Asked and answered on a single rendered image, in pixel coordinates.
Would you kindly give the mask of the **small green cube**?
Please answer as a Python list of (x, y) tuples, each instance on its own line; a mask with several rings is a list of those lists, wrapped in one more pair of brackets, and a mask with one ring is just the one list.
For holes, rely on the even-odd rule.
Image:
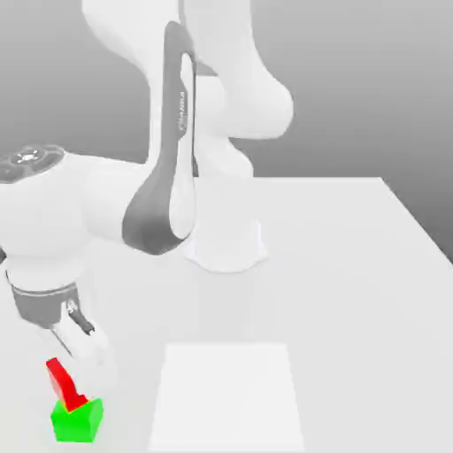
[(50, 414), (56, 440), (75, 443), (93, 443), (103, 417), (104, 402), (101, 398), (88, 401), (71, 412), (57, 401)]

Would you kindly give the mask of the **small red cube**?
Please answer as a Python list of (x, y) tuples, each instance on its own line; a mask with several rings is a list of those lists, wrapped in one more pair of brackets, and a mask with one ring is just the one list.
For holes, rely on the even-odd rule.
[(68, 412), (75, 411), (88, 402), (85, 395), (78, 393), (72, 377), (56, 357), (47, 360), (46, 367), (51, 386)]

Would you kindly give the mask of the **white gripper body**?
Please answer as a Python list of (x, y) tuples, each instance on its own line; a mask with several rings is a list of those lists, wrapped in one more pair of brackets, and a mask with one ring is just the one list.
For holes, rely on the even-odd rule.
[(68, 354), (60, 362), (77, 391), (88, 398), (109, 395), (117, 385), (118, 371), (113, 348), (101, 326), (88, 315), (61, 311), (52, 332)]

